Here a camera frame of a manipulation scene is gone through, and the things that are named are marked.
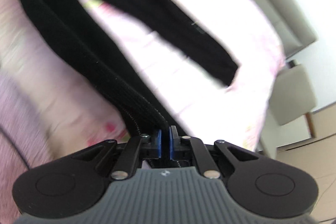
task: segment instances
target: white wall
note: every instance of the white wall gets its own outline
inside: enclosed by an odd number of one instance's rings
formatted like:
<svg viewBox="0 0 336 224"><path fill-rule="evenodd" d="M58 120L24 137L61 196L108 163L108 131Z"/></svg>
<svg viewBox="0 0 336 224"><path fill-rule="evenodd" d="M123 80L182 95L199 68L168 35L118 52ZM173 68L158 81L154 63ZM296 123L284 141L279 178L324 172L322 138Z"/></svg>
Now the white wall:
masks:
<svg viewBox="0 0 336 224"><path fill-rule="evenodd" d="M336 0L296 0L318 40L293 56L305 65L318 110L336 101Z"/></svg>

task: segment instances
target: cable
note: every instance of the cable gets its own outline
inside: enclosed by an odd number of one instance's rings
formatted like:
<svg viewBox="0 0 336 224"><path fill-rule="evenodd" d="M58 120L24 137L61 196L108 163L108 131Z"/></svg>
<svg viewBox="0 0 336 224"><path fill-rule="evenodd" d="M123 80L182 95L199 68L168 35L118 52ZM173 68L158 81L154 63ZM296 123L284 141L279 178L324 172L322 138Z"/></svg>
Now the cable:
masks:
<svg viewBox="0 0 336 224"><path fill-rule="evenodd" d="M327 222L327 221L330 221L330 220L336 220L336 217L331 218L331 219L326 219L326 220L320 221L319 223Z"/></svg>
<svg viewBox="0 0 336 224"><path fill-rule="evenodd" d="M26 168L28 170L30 170L30 166L27 162L27 160L25 159L25 157L22 155L22 153L20 152L20 150L17 148L17 146L15 145L15 143L13 142L13 140L11 139L11 137L9 136L9 134L4 130L4 128L0 125L0 132L2 133L2 135L7 139L7 141L11 144L11 146L16 150L17 154L19 155L19 157L21 158L21 160L23 161L24 165L26 166Z"/></svg>
<svg viewBox="0 0 336 224"><path fill-rule="evenodd" d="M330 138L330 137L334 137L334 136L336 136L336 133L331 134L331 135L329 135L329 136L327 136L327 137L324 137L324 138L322 138L322 139L316 140L316 141L311 142L311 143L306 143L306 144L303 144L303 145L300 145L300 146L297 146L297 147L294 147L294 148L290 148L290 149L281 151L280 153L285 152L285 151L289 151L289 150L293 150L293 149L297 149L297 148L299 148L299 147L306 146L306 145L310 145L310 144L313 144L313 143L317 143L317 142L319 142L319 141L323 141L323 140L325 140L325 139L328 139L328 138Z"/></svg>
<svg viewBox="0 0 336 224"><path fill-rule="evenodd" d="M330 189L330 187L335 183L336 178L333 180L333 182L328 186L327 189L324 190L324 192L322 193L322 195L320 196L320 198L318 199L318 201L315 203L315 206L313 208L313 210L315 209L315 207L317 206L317 203L321 200L321 198L323 197L323 195L326 193L326 191L328 191Z"/></svg>

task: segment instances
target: metal screw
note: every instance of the metal screw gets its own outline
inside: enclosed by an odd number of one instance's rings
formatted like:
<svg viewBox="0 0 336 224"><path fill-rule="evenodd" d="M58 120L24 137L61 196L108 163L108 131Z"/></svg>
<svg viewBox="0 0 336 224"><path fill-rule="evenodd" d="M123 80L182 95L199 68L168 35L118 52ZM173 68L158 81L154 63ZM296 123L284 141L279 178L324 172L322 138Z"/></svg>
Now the metal screw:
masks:
<svg viewBox="0 0 336 224"><path fill-rule="evenodd" d="M125 171L115 171L111 174L111 177L115 180L123 180L128 177L128 173Z"/></svg>
<svg viewBox="0 0 336 224"><path fill-rule="evenodd" d="M141 143L149 143L151 141L151 136L148 134L140 134L141 136Z"/></svg>
<svg viewBox="0 0 336 224"><path fill-rule="evenodd" d="M203 175L208 179L218 179L221 176L221 173L216 170L207 170Z"/></svg>

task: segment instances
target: pink bedsheet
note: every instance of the pink bedsheet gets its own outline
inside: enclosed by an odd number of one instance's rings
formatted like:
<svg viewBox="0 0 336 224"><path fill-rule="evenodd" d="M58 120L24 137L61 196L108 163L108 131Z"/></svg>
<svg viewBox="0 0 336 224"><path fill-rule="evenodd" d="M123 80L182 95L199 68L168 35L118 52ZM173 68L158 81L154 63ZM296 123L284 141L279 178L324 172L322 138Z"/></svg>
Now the pink bedsheet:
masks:
<svg viewBox="0 0 336 224"><path fill-rule="evenodd" d="M284 56L278 36L251 0L175 0L240 64L229 88L138 20L100 0L80 1L190 135L255 149ZM57 156L125 136L115 107L51 51L19 0L1 0L0 16L1 69L36 105Z"/></svg>

